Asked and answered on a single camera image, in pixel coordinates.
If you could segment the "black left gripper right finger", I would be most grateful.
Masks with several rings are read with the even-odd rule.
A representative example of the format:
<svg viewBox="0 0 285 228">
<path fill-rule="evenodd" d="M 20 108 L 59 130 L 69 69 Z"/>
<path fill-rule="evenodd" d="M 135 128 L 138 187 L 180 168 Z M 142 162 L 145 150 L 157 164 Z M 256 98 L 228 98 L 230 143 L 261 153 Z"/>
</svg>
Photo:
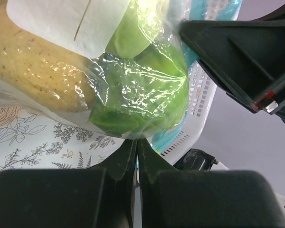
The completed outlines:
<svg viewBox="0 0 285 228">
<path fill-rule="evenodd" d="M 285 228 L 268 181 L 255 171 L 180 171 L 137 142 L 144 228 Z"/>
</svg>

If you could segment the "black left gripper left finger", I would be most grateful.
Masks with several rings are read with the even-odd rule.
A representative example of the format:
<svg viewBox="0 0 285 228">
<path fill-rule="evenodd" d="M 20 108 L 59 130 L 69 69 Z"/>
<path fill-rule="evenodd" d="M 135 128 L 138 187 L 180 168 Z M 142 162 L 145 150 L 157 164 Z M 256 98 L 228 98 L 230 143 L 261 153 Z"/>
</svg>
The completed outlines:
<svg viewBox="0 0 285 228">
<path fill-rule="evenodd" d="M 0 228 L 131 228 L 136 146 L 86 169 L 0 172 Z"/>
</svg>

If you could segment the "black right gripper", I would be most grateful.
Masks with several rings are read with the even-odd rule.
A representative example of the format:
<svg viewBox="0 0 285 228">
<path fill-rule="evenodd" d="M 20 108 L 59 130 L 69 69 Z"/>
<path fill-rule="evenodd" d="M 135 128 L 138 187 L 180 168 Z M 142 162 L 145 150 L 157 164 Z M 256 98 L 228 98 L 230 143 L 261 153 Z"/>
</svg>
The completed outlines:
<svg viewBox="0 0 285 228">
<path fill-rule="evenodd" d="M 229 97 L 285 124 L 285 4 L 252 21 L 186 20 L 179 35 Z"/>
</svg>

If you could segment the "green bell pepper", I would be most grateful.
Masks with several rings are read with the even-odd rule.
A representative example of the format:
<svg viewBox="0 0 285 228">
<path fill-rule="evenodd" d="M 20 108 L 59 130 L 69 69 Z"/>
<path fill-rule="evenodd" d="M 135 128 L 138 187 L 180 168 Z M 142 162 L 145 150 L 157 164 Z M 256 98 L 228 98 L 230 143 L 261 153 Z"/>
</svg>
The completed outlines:
<svg viewBox="0 0 285 228">
<path fill-rule="evenodd" d="M 138 127 L 120 138 L 147 138 L 180 124 L 189 97 L 188 68 L 180 50 L 166 42 L 155 42 L 126 60 L 130 79 L 123 91 L 130 92 L 126 101 L 131 103 L 129 110 Z"/>
</svg>

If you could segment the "clear zip top bag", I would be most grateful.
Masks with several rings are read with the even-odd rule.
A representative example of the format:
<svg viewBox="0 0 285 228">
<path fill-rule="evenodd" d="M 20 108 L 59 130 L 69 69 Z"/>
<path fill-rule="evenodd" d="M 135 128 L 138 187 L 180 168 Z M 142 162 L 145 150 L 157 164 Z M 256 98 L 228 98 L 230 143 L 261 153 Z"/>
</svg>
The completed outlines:
<svg viewBox="0 0 285 228">
<path fill-rule="evenodd" d="M 0 0 L 0 172 L 89 168 L 125 139 L 176 162 L 216 85 L 178 35 L 239 0 Z"/>
</svg>

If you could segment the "yellow pear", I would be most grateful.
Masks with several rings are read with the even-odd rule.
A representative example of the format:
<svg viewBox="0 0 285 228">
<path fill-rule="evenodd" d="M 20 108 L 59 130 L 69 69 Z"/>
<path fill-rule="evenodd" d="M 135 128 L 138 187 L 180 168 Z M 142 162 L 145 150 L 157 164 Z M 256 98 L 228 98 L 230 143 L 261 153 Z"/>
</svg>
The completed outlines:
<svg viewBox="0 0 285 228">
<path fill-rule="evenodd" d="M 95 100 L 87 58 L 14 24 L 0 0 L 0 79 L 52 111 L 86 111 Z"/>
</svg>

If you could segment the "green starfruit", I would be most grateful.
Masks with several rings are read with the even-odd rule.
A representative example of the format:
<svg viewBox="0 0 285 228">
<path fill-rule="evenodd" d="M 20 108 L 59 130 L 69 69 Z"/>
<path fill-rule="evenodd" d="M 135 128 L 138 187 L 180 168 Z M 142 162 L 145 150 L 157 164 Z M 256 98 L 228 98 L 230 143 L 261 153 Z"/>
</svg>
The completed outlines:
<svg viewBox="0 0 285 228">
<path fill-rule="evenodd" d="M 142 53 L 160 33 L 169 4 L 168 0 L 131 0 L 106 53 L 126 59 Z"/>
</svg>

